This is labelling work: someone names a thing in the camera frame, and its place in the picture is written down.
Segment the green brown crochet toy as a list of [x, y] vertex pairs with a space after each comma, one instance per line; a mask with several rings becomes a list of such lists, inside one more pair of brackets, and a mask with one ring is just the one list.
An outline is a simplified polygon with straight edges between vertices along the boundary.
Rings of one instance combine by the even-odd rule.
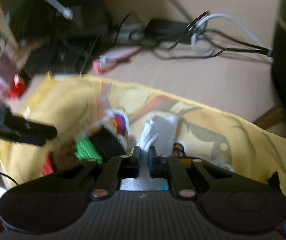
[[56, 151], [50, 151], [45, 158], [41, 174], [68, 170], [91, 159], [99, 164], [112, 157], [126, 154], [128, 131], [125, 126], [105, 124], [91, 129]]

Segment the white paper towel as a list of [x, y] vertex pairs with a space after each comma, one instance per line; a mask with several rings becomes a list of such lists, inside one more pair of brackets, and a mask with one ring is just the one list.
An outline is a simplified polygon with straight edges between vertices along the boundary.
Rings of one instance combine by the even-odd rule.
[[167, 191], [168, 183], [164, 178], [152, 178], [150, 175], [152, 152], [155, 148], [157, 157], [171, 156], [176, 137], [178, 118], [174, 115], [152, 116], [144, 125], [137, 140], [140, 147], [139, 176], [121, 181], [121, 191]]

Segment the red black small figurine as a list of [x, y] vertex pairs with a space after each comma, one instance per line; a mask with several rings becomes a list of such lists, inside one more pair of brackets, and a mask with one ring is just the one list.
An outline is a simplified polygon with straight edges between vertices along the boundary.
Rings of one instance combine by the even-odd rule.
[[7, 91], [7, 97], [11, 99], [16, 99], [20, 97], [26, 90], [26, 83], [22, 77], [16, 75], [13, 82]]

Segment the yellow cartoon printed towel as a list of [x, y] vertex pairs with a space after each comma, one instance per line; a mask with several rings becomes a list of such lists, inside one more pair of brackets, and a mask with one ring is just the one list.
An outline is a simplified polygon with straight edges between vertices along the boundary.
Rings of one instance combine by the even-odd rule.
[[129, 132], [135, 138], [150, 117], [175, 115], [179, 120], [176, 139], [188, 154], [222, 163], [237, 174], [262, 183], [277, 172], [286, 196], [285, 138], [199, 102], [91, 75], [48, 76], [32, 93], [22, 115], [54, 125], [58, 138], [43, 147], [2, 142], [0, 166], [6, 174], [6, 188], [39, 178], [49, 150], [96, 124], [110, 110], [127, 115]]

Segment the black keyboard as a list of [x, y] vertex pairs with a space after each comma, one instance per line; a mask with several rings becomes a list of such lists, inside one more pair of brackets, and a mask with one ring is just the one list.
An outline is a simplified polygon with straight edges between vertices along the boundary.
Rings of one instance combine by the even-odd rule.
[[60, 37], [31, 51], [24, 70], [37, 74], [83, 74], [88, 70], [99, 44], [99, 36]]

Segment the black computer monitor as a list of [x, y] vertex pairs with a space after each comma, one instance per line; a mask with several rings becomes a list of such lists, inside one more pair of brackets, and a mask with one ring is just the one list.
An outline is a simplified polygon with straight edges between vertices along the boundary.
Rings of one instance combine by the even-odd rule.
[[0, 0], [0, 5], [21, 47], [55, 33], [104, 35], [110, 25], [104, 0]]

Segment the pink tube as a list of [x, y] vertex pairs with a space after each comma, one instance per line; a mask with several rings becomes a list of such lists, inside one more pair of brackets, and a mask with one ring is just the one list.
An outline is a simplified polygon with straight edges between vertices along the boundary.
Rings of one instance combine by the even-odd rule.
[[116, 47], [101, 54], [92, 62], [92, 68], [97, 73], [107, 72], [122, 62], [127, 62], [140, 51], [140, 46]]

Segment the black power adapter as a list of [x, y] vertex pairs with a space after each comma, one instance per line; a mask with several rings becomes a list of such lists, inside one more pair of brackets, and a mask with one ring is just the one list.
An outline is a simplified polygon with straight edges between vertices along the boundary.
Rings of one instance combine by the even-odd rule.
[[144, 38], [156, 41], [176, 42], [188, 23], [152, 18], [144, 29]]

